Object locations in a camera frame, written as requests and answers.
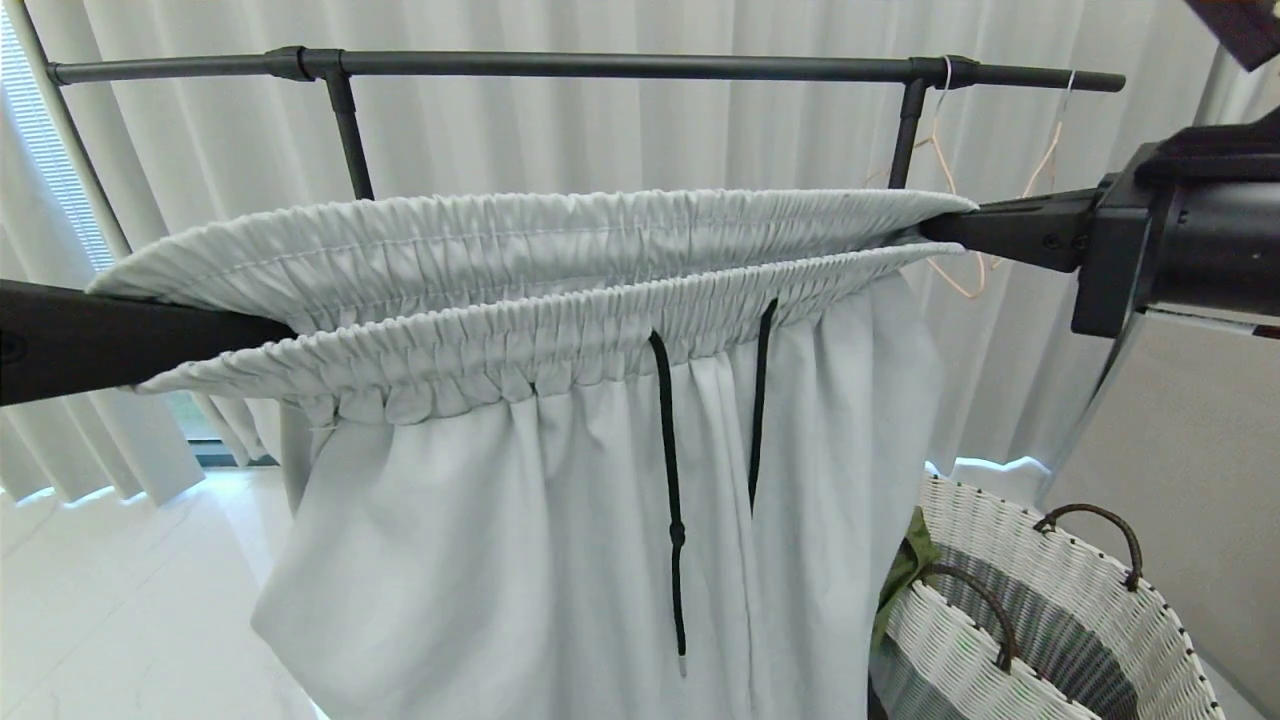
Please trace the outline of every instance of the drawstring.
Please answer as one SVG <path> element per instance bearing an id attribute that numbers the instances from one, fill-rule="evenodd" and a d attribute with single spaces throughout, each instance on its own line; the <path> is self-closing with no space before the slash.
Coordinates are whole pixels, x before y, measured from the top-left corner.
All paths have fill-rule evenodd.
<path id="1" fill-rule="evenodd" d="M 685 607 L 680 600 L 680 550 L 685 547 L 685 524 L 680 520 L 680 471 L 676 469 L 676 423 L 671 402 L 671 360 L 658 331 L 649 336 L 658 360 L 658 405 L 662 413 L 662 452 L 667 461 L 667 501 L 671 505 L 671 606 L 676 618 L 676 652 L 685 675 Z"/>
<path id="2" fill-rule="evenodd" d="M 760 433 L 764 427 L 764 372 L 769 352 L 769 331 L 773 313 L 778 309 L 774 299 L 760 318 L 760 338 L 755 356 L 755 409 L 751 418 L 751 460 L 746 488 L 751 509 L 755 509 L 755 483 L 760 474 Z M 680 551 L 685 547 L 685 523 L 680 516 L 680 470 L 676 466 L 676 419 L 671 389 L 671 359 L 667 345 L 658 331 L 649 336 L 654 359 L 658 363 L 658 411 L 662 418 L 662 454 L 667 465 L 667 502 L 671 505 L 671 607 L 676 621 L 676 653 L 680 656 L 680 675 L 687 674 L 685 655 L 685 606 L 680 596 Z"/>
<path id="3" fill-rule="evenodd" d="M 773 329 L 773 311 L 778 309 L 778 299 L 764 310 L 760 318 L 760 338 L 755 345 L 755 409 L 751 413 L 751 461 L 746 473 L 746 497 L 755 512 L 755 483 L 760 479 L 760 436 L 764 433 L 764 370 L 769 364 L 769 331 Z"/>

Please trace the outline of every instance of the brown basket handle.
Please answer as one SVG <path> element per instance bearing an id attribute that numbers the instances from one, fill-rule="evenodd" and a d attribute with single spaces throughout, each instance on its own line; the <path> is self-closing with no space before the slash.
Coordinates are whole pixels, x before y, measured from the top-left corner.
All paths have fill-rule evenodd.
<path id="1" fill-rule="evenodd" d="M 996 667 L 1000 667 L 1005 673 L 1011 673 L 1014 669 L 1014 657 L 1018 656 L 1018 641 L 1014 639 L 1014 624 L 1009 621 L 1009 614 L 1006 614 L 1005 609 L 1000 606 L 1000 601 L 996 600 L 996 596 L 987 588 L 982 587 L 982 583 L 979 583 L 977 578 L 951 565 L 931 562 L 924 568 L 924 570 L 920 570 L 919 578 L 924 579 L 929 575 L 951 575 L 973 588 L 973 591 L 982 597 L 987 606 L 991 607 L 992 612 L 996 614 L 996 620 L 1000 621 L 1000 632 L 1004 635 L 1004 639 L 1000 643 L 1000 653 L 996 656 Z"/>
<path id="2" fill-rule="evenodd" d="M 1130 528 L 1129 523 L 1125 523 L 1124 519 L 1116 515 L 1115 512 L 1106 510 L 1103 507 L 1098 507 L 1097 505 L 1089 505 L 1087 502 L 1064 505 L 1057 510 L 1052 510 L 1047 515 L 1044 515 L 1044 518 L 1042 518 L 1039 523 L 1036 523 L 1034 529 L 1042 533 L 1047 529 L 1057 529 L 1059 518 L 1066 515 L 1068 512 L 1076 512 L 1080 510 L 1085 512 L 1093 512 L 1094 515 L 1100 515 L 1102 518 L 1106 518 L 1107 520 L 1111 520 L 1111 524 L 1120 528 L 1120 532 L 1124 533 L 1124 541 L 1129 543 L 1129 564 L 1133 565 L 1133 569 L 1129 570 L 1129 575 L 1126 575 L 1124 579 L 1124 587 L 1126 587 L 1129 592 L 1137 591 L 1138 580 L 1142 578 L 1142 548 L 1138 547 L 1138 536 L 1134 534 L 1133 528 Z"/>

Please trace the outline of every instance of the green garment in basket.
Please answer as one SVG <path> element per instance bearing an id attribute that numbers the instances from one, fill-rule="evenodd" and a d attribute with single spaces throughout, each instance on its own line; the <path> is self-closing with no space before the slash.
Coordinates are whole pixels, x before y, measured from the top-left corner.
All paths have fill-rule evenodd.
<path id="1" fill-rule="evenodd" d="M 897 546 L 897 555 L 890 565 L 888 577 L 881 587 L 879 605 L 876 606 L 876 624 L 872 625 L 872 650 L 878 650 L 884 639 L 884 630 L 888 628 L 888 616 L 893 611 L 893 602 L 911 583 L 920 577 L 920 570 L 936 560 L 941 553 L 929 538 L 929 528 L 924 524 L 924 511 L 919 507 L 911 512 L 911 524 L 906 528 L 906 537 L 902 544 Z"/>

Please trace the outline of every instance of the white curtain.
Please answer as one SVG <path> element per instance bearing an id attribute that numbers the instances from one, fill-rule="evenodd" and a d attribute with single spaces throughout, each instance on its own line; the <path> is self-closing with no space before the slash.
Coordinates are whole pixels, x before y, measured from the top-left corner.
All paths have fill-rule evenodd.
<path id="1" fill-rule="evenodd" d="M 1126 74 L 1119 95 L 1070 99 L 1056 190 L 1093 186 L 1138 143 L 1189 124 L 1216 49 L 1190 10 L 1166 0 L 31 0 L 26 6 L 50 59 L 64 63 L 301 44 L 950 53 Z M 888 164 L 901 92 L 873 85 L 461 77 L 357 77 L 353 87 L 378 197 L 859 187 Z M 134 250 L 211 220 L 351 197 L 320 85 L 269 77 L 134 81 L 73 86 L 63 95 Z M 1056 91 L 1002 87 L 950 94 L 940 137 L 957 191 L 978 201 L 1019 195 L 1060 100 Z M 929 102 L 922 128 L 932 113 Z M 946 190 L 928 147 L 918 151 L 909 186 Z M 1048 190 L 1042 177 L 1037 191 Z M 973 258 L 940 263 L 975 286 Z M 957 455 L 995 461 L 1030 455 L 1052 466 L 1108 348 L 1068 332 L 1074 281 L 1006 263 L 979 299 L 965 300 L 927 266 L 908 274 L 947 366 L 933 461 L 947 471 Z M 219 409 L 246 448 L 271 445 L 250 421 L 270 411 L 230 401 Z"/>
<path id="2" fill-rule="evenodd" d="M 8 95 L 0 95 L 0 275 L 84 287 L 93 275 L 88 258 L 32 163 Z M 202 478 L 157 398 L 110 389 L 0 410 L 0 486 L 14 500 L 54 488 L 73 501 L 114 487 L 163 503 Z"/>

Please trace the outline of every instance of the white tile floor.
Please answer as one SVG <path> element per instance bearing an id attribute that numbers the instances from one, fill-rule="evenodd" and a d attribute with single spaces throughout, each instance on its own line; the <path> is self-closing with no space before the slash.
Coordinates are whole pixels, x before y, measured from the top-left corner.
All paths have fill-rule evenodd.
<path id="1" fill-rule="evenodd" d="M 1012 501 L 1039 470 L 957 478 Z M 0 500 L 4 720 L 323 720 L 248 628 L 289 525 L 273 469 L 212 473 L 161 509 Z M 1262 720 L 1231 688 L 1233 720 Z"/>

